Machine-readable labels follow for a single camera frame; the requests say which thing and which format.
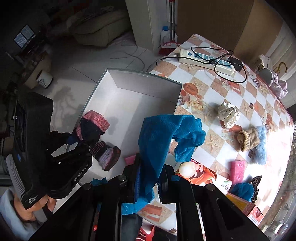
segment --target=pink and black sock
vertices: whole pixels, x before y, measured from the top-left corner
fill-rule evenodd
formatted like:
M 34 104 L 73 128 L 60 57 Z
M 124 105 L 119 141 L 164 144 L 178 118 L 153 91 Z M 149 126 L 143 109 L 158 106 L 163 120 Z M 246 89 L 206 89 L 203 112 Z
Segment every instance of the pink and black sock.
M 109 122 L 101 114 L 90 110 L 80 119 L 80 123 L 68 139 L 68 144 L 82 140 L 93 140 L 96 143 L 100 140 L 100 136 L 105 134 L 109 126 Z
M 120 157 L 120 149 L 108 146 L 105 142 L 100 141 L 90 149 L 92 156 L 99 162 L 104 171 L 109 171 Z

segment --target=white power strip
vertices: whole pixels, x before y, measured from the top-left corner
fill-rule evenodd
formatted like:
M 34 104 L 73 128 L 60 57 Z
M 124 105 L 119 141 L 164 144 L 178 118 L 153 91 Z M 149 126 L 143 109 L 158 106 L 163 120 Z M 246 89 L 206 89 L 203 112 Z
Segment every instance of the white power strip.
M 207 69 L 214 69 L 215 65 L 214 64 L 209 64 L 208 61 L 204 60 L 204 59 L 208 59 L 210 60 L 211 58 L 215 58 L 215 57 L 211 57 L 202 53 L 193 53 L 190 50 L 185 50 L 185 49 L 181 49 L 180 50 L 180 57 L 186 57 L 186 58 L 179 58 L 179 62 L 180 63 L 185 63 L 185 64 L 193 64 L 193 65 L 197 65 L 200 67 L 204 67 Z M 216 71 L 220 72 L 222 74 L 227 74 L 227 75 L 233 75 L 235 69 L 233 67 L 233 65 L 231 65 L 231 63 L 224 61 L 224 60 L 220 60 L 219 61 L 220 64 L 225 64 L 225 65 L 229 65 L 229 66 L 224 66 L 224 65 L 216 65 Z

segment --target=black cable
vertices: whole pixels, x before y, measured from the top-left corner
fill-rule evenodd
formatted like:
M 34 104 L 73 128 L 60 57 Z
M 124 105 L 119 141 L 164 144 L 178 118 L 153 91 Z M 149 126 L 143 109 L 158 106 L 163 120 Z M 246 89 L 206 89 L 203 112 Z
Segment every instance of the black cable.
M 214 50 L 225 50 L 225 49 L 217 49 L 217 48 L 211 48 L 211 47 L 196 47 L 196 46 L 192 46 L 192 47 L 191 47 L 191 50 L 192 50 L 192 52 L 193 52 L 194 54 L 196 54 L 196 55 L 197 55 L 197 53 L 193 50 L 193 48 L 206 48 L 206 49 L 214 49 Z M 246 72 L 246 70 L 244 69 L 244 66 L 243 66 L 242 64 L 220 64 L 220 63 L 219 63 L 219 61 L 222 60 L 222 58 L 224 58 L 225 56 L 227 56 L 227 55 L 232 56 L 232 54 L 233 54 L 233 51 L 232 51 L 232 50 L 225 50 L 225 51 L 228 51 L 228 53 L 223 54 L 223 55 L 221 55 L 221 56 L 219 56 L 219 57 L 217 57 L 217 58 L 215 58 L 215 59 L 211 58 L 210 60 L 208 60 L 208 59 L 204 59 L 204 58 L 202 58 L 202 57 L 199 56 L 199 55 L 197 55 L 197 56 L 198 56 L 199 58 L 205 60 L 205 61 L 208 61 L 209 64 L 214 64 L 214 65 L 215 65 L 215 66 L 214 66 L 214 72 L 215 72 L 215 74 L 218 75 L 220 78 L 222 78 L 222 79 L 224 79 L 224 80 L 227 80 L 227 81 L 229 81 L 229 82 L 232 82 L 232 83 L 237 83 L 237 84 L 241 84 L 241 83 L 246 82 L 246 81 L 247 81 L 247 72 Z M 190 59 L 190 60 L 197 61 L 197 62 L 202 63 L 202 64 L 207 64 L 207 63 L 204 63 L 204 62 L 199 61 L 199 60 L 197 60 L 197 59 L 192 59 L 192 58 L 187 58 L 187 57 L 180 57 L 180 56 L 169 56 L 169 57 L 164 57 L 164 58 L 161 58 L 161 59 L 157 60 L 157 61 L 156 61 L 156 66 L 157 66 L 157 62 L 158 62 L 158 61 L 161 61 L 161 60 L 164 60 L 164 59 L 167 59 L 167 58 L 185 58 L 185 59 Z M 216 72 L 216 66 L 217 66 L 217 65 L 222 65 L 222 66 L 231 66 L 231 65 L 232 65 L 233 67 L 234 67 L 234 65 L 241 66 L 241 67 L 243 68 L 243 70 L 244 70 L 244 73 L 245 73 L 245 79 L 244 79 L 244 81 L 237 82 L 237 81 L 229 80 L 229 79 L 226 79 L 226 78 L 222 77 L 221 75 L 219 75 L 219 74 Z

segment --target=black power adapter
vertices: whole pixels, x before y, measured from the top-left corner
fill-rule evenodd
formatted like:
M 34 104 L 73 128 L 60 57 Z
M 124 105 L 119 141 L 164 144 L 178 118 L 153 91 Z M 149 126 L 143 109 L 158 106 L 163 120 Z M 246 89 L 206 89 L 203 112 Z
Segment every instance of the black power adapter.
M 229 57 L 228 60 L 227 60 L 229 63 L 233 64 L 234 66 L 234 69 L 236 71 L 241 71 L 242 70 L 242 62 L 237 59 L 237 58 L 234 58 L 234 57 Z

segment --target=open storage box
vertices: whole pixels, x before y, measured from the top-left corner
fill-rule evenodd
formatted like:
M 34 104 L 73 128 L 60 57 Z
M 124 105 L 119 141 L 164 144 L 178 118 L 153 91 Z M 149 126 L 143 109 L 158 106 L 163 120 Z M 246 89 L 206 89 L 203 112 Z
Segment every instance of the open storage box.
M 110 171 L 103 171 L 93 157 L 93 165 L 80 180 L 108 180 L 122 174 L 124 157 L 139 151 L 138 139 L 143 120 L 160 114 L 174 114 L 182 84 L 157 75 L 120 69 L 107 69 L 102 75 L 79 119 L 90 110 L 104 116 L 110 127 L 101 136 L 110 146 L 118 146 L 121 156 Z

